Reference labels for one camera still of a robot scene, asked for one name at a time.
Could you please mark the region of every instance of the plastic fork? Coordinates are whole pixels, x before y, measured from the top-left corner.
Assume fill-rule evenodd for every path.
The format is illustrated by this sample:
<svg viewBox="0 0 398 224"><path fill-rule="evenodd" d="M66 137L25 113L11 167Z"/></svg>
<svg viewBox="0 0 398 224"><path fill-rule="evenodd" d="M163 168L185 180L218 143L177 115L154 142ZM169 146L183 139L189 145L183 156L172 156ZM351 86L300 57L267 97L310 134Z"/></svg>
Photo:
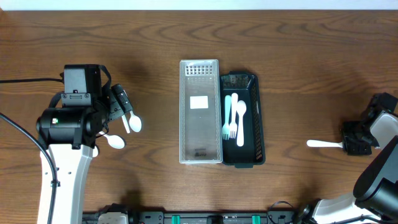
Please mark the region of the plastic fork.
<svg viewBox="0 0 398 224"><path fill-rule="evenodd" d="M232 101L232 114L231 114L231 123L229 124L229 137L231 139L234 139L234 138L236 138L236 132L238 131L238 125L235 122L236 109L238 108L238 94L237 93L232 93L231 101Z"/></svg>
<svg viewBox="0 0 398 224"><path fill-rule="evenodd" d="M223 125L223 139L228 140L229 139L229 112L231 111L231 96L226 95L225 96L225 123Z"/></svg>

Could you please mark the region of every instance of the plastic spoon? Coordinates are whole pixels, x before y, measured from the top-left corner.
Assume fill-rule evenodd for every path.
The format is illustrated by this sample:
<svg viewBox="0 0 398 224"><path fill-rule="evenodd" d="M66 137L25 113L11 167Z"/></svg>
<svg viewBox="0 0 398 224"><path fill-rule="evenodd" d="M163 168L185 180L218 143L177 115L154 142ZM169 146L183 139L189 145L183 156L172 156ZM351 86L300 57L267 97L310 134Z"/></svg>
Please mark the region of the plastic spoon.
<svg viewBox="0 0 398 224"><path fill-rule="evenodd" d="M108 144L115 149L122 149L125 147L126 143L123 138L117 135L107 135L103 131L100 131L99 134L102 134L108 139Z"/></svg>
<svg viewBox="0 0 398 224"><path fill-rule="evenodd" d="M130 134L130 128L129 128L129 124L127 123L126 115L122 115L122 121L123 121L124 128L126 129L126 132L128 134Z"/></svg>
<svg viewBox="0 0 398 224"><path fill-rule="evenodd" d="M130 111L130 127L133 131L135 132L139 132L141 131L142 128L142 123L141 123L141 119L139 119L139 117L137 117L136 115L134 115L134 113L132 111Z"/></svg>
<svg viewBox="0 0 398 224"><path fill-rule="evenodd" d="M308 140L307 145L309 147L343 147L343 143L337 142L326 142L326 141L319 141L319 140Z"/></svg>
<svg viewBox="0 0 398 224"><path fill-rule="evenodd" d="M238 101L237 110L239 115L239 126L238 126L238 138L236 144L241 147L244 144L244 134L243 134L243 115L246 112L246 104L243 100Z"/></svg>
<svg viewBox="0 0 398 224"><path fill-rule="evenodd" d="M98 150L98 147L95 146L94 149L93 149L93 158L97 157L99 153L100 153L100 151Z"/></svg>

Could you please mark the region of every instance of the wood grain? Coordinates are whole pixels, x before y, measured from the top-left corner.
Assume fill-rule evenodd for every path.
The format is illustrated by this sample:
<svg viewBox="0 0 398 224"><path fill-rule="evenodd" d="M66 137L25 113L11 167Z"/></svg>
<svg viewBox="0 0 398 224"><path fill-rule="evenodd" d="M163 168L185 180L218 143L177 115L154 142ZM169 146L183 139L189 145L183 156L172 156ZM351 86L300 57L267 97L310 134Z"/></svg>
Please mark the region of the wood grain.
<svg viewBox="0 0 398 224"><path fill-rule="evenodd" d="M77 11L0 14L1 79L58 77L68 63L106 65L143 120L123 150L101 149L90 167L85 211L133 208L265 210L298 207L352 191L378 154L349 157L309 149L308 139L339 141L343 120L358 119L374 93L398 96L396 11ZM181 59L217 58L220 73L259 77L266 163L253 169L178 163ZM31 133L52 82L0 85L0 111ZM38 149L0 121L2 223L35 223Z"/></svg>

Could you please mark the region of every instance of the green connector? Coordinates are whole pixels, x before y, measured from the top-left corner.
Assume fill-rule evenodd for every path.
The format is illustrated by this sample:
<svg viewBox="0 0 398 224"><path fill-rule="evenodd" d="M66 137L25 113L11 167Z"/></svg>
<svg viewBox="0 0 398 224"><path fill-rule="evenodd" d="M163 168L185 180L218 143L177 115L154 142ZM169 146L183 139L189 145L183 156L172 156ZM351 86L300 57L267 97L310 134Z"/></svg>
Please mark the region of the green connector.
<svg viewBox="0 0 398 224"><path fill-rule="evenodd" d="M253 224L261 224L261 219L259 215L253 215L252 217Z"/></svg>
<svg viewBox="0 0 398 224"><path fill-rule="evenodd" d="M180 216L179 215L172 216L172 224L180 224Z"/></svg>

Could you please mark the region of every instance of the black plastic basket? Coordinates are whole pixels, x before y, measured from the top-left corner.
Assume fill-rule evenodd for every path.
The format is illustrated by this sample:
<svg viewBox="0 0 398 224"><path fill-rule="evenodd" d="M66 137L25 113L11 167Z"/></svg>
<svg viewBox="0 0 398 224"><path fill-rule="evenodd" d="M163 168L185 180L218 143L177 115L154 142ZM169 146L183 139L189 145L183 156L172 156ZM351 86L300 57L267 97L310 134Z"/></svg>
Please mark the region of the black plastic basket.
<svg viewBox="0 0 398 224"><path fill-rule="evenodd" d="M224 124L224 99L238 94L238 100L246 103L243 116L244 145L237 146L236 139L223 140L223 164L236 168L253 168L266 161L264 134L262 131L261 103L257 76L247 72L229 72L220 76L221 124Z"/></svg>

